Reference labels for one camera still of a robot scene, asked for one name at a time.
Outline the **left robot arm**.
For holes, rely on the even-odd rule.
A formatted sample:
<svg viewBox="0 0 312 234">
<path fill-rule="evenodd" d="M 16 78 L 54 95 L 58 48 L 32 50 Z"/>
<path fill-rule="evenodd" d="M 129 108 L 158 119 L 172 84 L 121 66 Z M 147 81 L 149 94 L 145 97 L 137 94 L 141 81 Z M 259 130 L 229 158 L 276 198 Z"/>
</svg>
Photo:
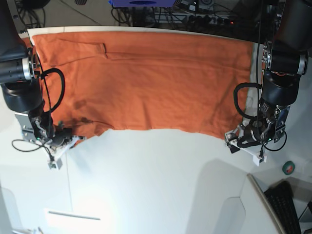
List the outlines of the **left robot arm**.
<svg viewBox="0 0 312 234">
<path fill-rule="evenodd" d="M 297 99 L 300 78 L 307 71 L 311 46 L 312 2 L 285 1 L 277 31 L 267 35 L 264 41 L 262 80 L 241 83 L 234 89 L 234 106 L 249 123 L 240 126 L 241 137 L 233 132 L 225 134 L 228 147 L 266 147 L 269 142 L 287 136 L 286 119 Z M 238 91 L 242 88 L 257 89 L 256 116 L 240 109 Z"/>
</svg>

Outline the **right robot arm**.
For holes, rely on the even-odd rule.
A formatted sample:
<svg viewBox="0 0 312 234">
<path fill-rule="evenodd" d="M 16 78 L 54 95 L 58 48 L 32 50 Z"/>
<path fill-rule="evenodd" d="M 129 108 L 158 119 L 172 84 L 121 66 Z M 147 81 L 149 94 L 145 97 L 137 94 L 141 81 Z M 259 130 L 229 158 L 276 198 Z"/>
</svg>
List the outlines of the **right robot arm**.
<svg viewBox="0 0 312 234">
<path fill-rule="evenodd" d="M 39 62 L 32 48 L 26 46 L 15 28 L 8 2 L 0 2 L 0 86 L 7 107 L 14 111 L 24 141 L 61 147 L 73 139 L 71 128 L 54 125 L 52 113 L 65 95 L 65 77 L 60 69 L 39 72 Z M 44 111 L 42 85 L 45 78 L 56 73 L 60 77 L 61 92 L 55 105 Z"/>
</svg>

